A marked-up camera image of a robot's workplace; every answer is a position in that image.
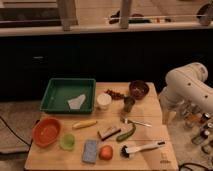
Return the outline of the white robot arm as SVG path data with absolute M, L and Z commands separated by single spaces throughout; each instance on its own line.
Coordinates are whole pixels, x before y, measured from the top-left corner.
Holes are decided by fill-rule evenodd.
M 198 62 L 172 69 L 166 74 L 166 86 L 159 94 L 164 124 L 169 123 L 171 114 L 183 101 L 193 102 L 213 115 L 213 88 L 205 84 L 207 78 L 207 68 Z

